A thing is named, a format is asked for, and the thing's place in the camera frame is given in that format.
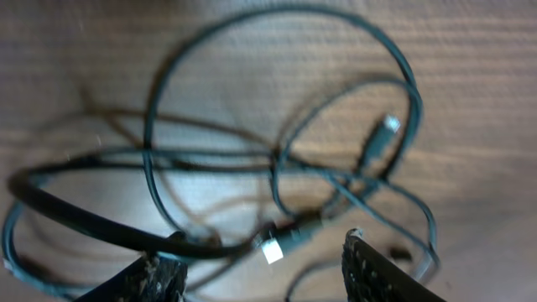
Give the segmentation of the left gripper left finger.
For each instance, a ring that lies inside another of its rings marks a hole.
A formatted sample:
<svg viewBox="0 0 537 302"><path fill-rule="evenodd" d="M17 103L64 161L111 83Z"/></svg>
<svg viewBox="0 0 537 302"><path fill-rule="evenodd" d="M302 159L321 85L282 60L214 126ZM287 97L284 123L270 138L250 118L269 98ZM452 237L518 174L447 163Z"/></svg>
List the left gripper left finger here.
<svg viewBox="0 0 537 302"><path fill-rule="evenodd" d="M184 300L187 274L187 258L145 252L75 302L180 302Z"/></svg>

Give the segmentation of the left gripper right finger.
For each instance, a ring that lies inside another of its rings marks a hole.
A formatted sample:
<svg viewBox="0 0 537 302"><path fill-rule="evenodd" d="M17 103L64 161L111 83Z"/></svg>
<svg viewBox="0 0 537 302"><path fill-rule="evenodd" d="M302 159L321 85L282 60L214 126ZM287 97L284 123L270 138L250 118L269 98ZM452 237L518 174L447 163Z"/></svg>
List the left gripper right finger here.
<svg viewBox="0 0 537 302"><path fill-rule="evenodd" d="M445 302L361 237L347 232L341 268L348 302Z"/></svg>

